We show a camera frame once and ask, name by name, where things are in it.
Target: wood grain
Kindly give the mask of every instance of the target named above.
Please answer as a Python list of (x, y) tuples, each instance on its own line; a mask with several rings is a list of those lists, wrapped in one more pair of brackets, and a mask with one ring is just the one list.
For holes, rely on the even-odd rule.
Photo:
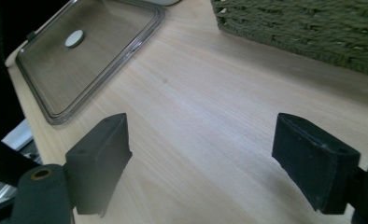
[(368, 76), (220, 32), (207, 0), (166, 8), (162, 28), (71, 120), (50, 126), (9, 72), (45, 163), (99, 120), (128, 115), (129, 161), (104, 218), (77, 223), (349, 223), (315, 213), (271, 157), (276, 115), (316, 123), (368, 167)]

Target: plastic container lid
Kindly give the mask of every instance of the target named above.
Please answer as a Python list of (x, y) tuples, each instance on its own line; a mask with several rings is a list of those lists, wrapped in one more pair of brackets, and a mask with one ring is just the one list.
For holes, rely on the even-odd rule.
[(16, 58), (48, 123), (71, 118), (163, 18), (161, 6), (142, 1), (69, 2)]

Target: wicker basket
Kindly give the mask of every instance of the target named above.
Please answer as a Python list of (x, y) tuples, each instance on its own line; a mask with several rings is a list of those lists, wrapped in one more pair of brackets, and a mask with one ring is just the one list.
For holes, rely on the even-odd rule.
[(368, 75), (368, 0), (211, 0), (225, 32)]

